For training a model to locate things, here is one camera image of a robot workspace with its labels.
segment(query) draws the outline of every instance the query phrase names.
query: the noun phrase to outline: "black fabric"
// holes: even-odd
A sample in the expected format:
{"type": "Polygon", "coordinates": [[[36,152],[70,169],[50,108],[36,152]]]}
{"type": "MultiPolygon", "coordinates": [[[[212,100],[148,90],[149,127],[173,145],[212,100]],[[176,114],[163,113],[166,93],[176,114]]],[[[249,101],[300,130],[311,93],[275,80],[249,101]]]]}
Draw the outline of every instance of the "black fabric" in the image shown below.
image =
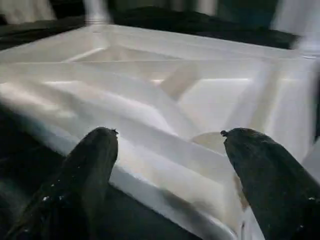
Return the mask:
{"type": "Polygon", "coordinates": [[[114,12],[116,24],[163,30],[236,42],[290,49],[297,36],[263,27],[248,27],[220,20],[194,11],[173,11],[166,8],[147,6],[114,12]]]}

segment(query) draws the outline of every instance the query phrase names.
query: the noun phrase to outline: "dark surface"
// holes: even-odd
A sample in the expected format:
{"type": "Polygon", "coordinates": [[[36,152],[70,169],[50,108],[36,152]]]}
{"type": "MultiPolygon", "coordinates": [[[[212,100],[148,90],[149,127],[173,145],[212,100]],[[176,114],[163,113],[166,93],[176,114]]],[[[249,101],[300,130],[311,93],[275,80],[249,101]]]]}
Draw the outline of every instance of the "dark surface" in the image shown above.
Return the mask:
{"type": "Polygon", "coordinates": [[[266,240],[319,236],[320,186],[270,137],[248,128],[221,132],[227,156],[266,240]]]}
{"type": "MultiPolygon", "coordinates": [[[[4,206],[4,200],[10,201],[3,199],[7,198],[4,185],[8,179],[24,197],[30,198],[61,165],[63,159],[23,132],[11,117],[0,109],[0,209],[4,206]]],[[[110,237],[107,239],[199,239],[113,187],[110,187],[102,211],[105,211],[103,226],[107,230],[104,235],[110,237]]],[[[13,213],[0,210],[0,223],[9,221],[9,225],[12,224],[10,221],[14,217],[8,217],[8,214],[13,213]]],[[[0,239],[8,230],[8,226],[5,227],[0,230],[0,239]]]]}

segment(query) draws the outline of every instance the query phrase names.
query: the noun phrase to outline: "white plastic tray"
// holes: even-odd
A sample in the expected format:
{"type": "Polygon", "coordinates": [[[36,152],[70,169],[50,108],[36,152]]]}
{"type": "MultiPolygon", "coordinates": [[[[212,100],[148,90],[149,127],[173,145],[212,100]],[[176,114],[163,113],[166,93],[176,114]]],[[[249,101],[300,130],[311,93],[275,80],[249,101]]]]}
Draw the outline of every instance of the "white plastic tray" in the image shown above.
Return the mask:
{"type": "Polygon", "coordinates": [[[116,128],[112,184],[203,239],[240,239],[250,221],[221,130],[265,132],[298,161],[312,145],[315,61],[293,50],[109,25],[2,51],[0,63],[0,99],[29,131],[67,154],[94,127],[116,128]]]}

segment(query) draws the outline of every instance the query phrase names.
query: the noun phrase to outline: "white plastic part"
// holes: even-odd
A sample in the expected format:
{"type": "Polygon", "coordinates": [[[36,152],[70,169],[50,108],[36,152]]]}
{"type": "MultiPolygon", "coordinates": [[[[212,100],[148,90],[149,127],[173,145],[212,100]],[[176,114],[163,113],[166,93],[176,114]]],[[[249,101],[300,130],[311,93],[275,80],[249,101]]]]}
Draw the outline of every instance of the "white plastic part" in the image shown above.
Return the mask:
{"type": "Polygon", "coordinates": [[[205,240],[236,239],[246,219],[218,132],[256,128],[298,160],[311,146],[315,60],[296,51],[108,25],[0,63],[0,98],[28,131],[67,154],[94,127],[117,128],[112,184],[205,240]]]}

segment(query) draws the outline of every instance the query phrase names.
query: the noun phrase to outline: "white pole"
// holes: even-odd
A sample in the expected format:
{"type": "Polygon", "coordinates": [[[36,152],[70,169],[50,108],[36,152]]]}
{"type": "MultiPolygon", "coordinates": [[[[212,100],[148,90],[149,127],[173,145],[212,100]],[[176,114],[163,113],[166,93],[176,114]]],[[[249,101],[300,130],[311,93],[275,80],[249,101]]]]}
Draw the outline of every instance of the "white pole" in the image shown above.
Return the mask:
{"type": "Polygon", "coordinates": [[[313,2],[318,0],[279,0],[271,29],[301,35],[306,27],[313,2]]]}
{"type": "Polygon", "coordinates": [[[214,16],[217,14],[219,0],[197,0],[196,11],[214,16]]]}
{"type": "Polygon", "coordinates": [[[110,22],[106,0],[84,0],[84,7],[88,24],[107,24],[110,22]]]}
{"type": "Polygon", "coordinates": [[[305,56],[320,56],[320,0],[314,0],[307,16],[304,31],[295,48],[305,56]]]}

